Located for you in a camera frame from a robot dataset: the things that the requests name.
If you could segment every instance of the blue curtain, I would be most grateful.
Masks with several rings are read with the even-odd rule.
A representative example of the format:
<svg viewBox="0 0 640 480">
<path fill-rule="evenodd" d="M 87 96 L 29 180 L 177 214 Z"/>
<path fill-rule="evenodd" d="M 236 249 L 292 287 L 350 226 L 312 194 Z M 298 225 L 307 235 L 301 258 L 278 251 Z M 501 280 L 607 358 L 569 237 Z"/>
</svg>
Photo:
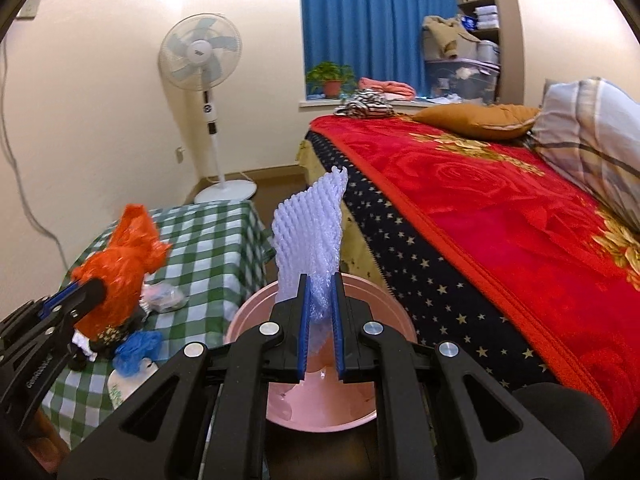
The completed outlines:
<svg viewBox="0 0 640 480">
<path fill-rule="evenodd" d="M 400 81 L 427 95 L 422 20 L 457 12 L 456 0 L 302 0 L 306 70 L 330 60 L 351 65 L 356 78 Z"/>
</svg>

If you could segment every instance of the pink towel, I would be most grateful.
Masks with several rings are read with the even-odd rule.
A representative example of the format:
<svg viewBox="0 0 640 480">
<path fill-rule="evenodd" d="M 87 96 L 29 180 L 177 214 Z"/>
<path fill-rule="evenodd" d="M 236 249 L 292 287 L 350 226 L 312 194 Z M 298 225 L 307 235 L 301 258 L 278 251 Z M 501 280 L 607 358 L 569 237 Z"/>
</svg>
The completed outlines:
<svg viewBox="0 0 640 480">
<path fill-rule="evenodd" d="M 399 83 L 398 81 L 376 81 L 375 79 L 368 79 L 361 77 L 358 81 L 360 90 L 365 88 L 371 88 L 385 94 L 393 94 L 393 99 L 413 101 L 415 98 L 415 90 L 407 83 Z"/>
</svg>

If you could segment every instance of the orange pillow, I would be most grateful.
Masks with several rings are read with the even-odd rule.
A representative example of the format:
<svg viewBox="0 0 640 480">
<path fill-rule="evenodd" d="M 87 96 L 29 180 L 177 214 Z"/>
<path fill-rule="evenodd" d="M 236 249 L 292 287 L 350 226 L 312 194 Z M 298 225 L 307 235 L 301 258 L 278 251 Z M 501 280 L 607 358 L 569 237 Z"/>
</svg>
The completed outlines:
<svg viewBox="0 0 640 480">
<path fill-rule="evenodd" d="M 413 120 L 471 139 L 515 139 L 536 122 L 540 110 L 521 105 L 438 105 L 424 108 Z"/>
</svg>

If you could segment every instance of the orange plastic bag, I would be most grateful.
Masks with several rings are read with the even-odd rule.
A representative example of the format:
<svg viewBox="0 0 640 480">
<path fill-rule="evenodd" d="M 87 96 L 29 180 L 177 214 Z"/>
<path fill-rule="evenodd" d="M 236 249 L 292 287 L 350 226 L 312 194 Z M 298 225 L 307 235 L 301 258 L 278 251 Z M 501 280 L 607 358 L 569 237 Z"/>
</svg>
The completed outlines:
<svg viewBox="0 0 640 480">
<path fill-rule="evenodd" d="M 169 248 L 171 244 L 160 241 L 144 206 L 127 205 L 107 248 L 89 256 L 71 273 L 82 283 L 100 278 L 107 287 L 104 302 L 78 321 L 76 328 L 96 340 L 108 326 L 115 328 L 129 319 L 140 299 L 145 274 L 164 265 Z"/>
</svg>

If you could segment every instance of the electrical outlet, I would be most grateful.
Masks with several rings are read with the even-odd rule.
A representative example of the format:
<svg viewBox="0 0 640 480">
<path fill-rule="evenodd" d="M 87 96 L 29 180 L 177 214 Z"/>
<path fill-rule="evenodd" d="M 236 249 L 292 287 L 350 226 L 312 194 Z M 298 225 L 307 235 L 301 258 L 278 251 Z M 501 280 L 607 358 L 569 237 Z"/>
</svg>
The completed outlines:
<svg viewBox="0 0 640 480">
<path fill-rule="evenodd" d="M 19 20 L 32 20 L 38 13 L 39 5 L 40 0 L 27 0 L 18 12 L 17 18 Z"/>
</svg>

